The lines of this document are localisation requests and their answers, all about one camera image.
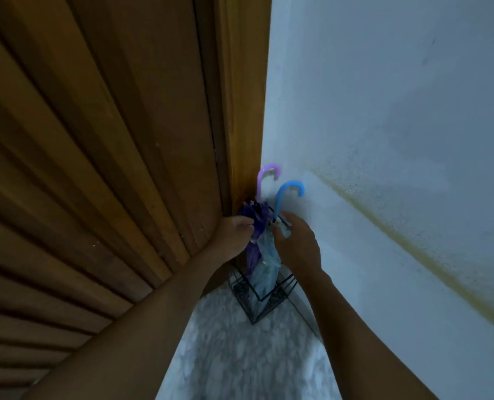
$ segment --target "hand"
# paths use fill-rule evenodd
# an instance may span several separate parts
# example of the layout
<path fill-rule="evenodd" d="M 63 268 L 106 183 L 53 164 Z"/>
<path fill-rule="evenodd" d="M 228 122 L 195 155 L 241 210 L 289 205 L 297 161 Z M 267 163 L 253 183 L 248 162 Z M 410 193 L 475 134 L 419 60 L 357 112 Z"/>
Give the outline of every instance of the hand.
<path fill-rule="evenodd" d="M 303 219 L 291 212 L 284 212 L 292 226 L 291 235 L 286 238 L 278 226 L 273 226 L 275 248 L 280 259 L 294 274 L 304 274 L 321 269 L 321 252 L 314 232 Z"/>
<path fill-rule="evenodd" d="M 221 264 L 231 260 L 247 247 L 254 232 L 253 223 L 253 219 L 245 216 L 221 219 L 208 243 L 208 248 L 219 257 Z"/>

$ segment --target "white wall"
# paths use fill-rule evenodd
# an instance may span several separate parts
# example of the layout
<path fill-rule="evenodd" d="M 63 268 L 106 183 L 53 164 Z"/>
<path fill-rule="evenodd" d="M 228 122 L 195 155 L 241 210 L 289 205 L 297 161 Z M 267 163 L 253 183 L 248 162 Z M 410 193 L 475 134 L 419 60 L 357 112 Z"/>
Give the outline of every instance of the white wall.
<path fill-rule="evenodd" d="M 377 335 L 440 398 L 494 398 L 494 0 L 272 9 L 262 195 L 304 181 L 283 208 Z"/>

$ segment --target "yellow water stain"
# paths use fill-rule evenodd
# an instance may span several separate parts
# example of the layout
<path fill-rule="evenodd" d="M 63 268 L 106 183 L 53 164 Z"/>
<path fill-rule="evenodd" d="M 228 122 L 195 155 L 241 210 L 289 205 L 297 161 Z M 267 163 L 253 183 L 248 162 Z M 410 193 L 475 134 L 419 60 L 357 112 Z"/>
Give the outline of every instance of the yellow water stain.
<path fill-rule="evenodd" d="M 381 222 L 377 217 L 359 202 L 357 202 L 349 193 L 343 188 L 336 185 L 332 181 L 328 180 L 318 171 L 312 171 L 324 184 L 330 187 L 346 202 L 352 205 L 357 211 L 363 214 L 371 223 L 377 226 L 384 234 L 389 236 L 394 242 L 396 242 L 404 251 L 413 256 L 418 262 L 421 263 L 426 269 L 432 272 L 437 278 L 439 278 L 445 285 L 453 289 L 460 297 L 468 302 L 471 307 L 484 316 L 489 322 L 494 324 L 494 307 L 484 301 L 482 298 L 476 296 L 472 291 L 466 288 L 461 282 L 459 282 L 454 276 L 445 271 L 432 257 L 427 255 L 423 250 L 417 248 L 415 244 L 410 242 L 406 237 L 393 230 L 390 226 Z"/>

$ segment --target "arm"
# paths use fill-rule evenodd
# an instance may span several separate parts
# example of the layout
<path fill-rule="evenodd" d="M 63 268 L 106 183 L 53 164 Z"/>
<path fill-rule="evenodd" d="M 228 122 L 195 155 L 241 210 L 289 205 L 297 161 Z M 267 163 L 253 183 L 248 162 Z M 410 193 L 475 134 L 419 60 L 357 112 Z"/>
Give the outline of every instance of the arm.
<path fill-rule="evenodd" d="M 323 336 L 343 399 L 436 399 L 436 396 L 373 333 L 321 269 L 314 232 L 293 213 L 289 238 L 275 227 L 282 262 L 304 290 Z"/>
<path fill-rule="evenodd" d="M 92 338 L 24 398 L 154 399 L 206 283 L 247 246 L 252 223 L 242 216 L 223 219 L 210 243 L 178 274 Z"/>

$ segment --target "blue umbrella handle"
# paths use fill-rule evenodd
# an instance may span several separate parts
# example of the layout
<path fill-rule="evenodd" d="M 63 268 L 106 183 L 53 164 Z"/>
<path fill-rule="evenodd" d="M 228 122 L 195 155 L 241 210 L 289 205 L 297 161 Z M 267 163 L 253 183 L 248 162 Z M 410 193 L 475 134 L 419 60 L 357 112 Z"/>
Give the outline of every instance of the blue umbrella handle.
<path fill-rule="evenodd" d="M 282 184 L 282 186 L 278 189 L 277 199 L 275 201 L 275 211 L 273 212 L 273 222 L 277 219 L 278 211 L 280 209 L 280 203 L 282 202 L 282 195 L 284 195 L 284 191 L 290 187 L 299 187 L 299 196 L 304 195 L 304 185 L 301 181 L 288 181 Z"/>

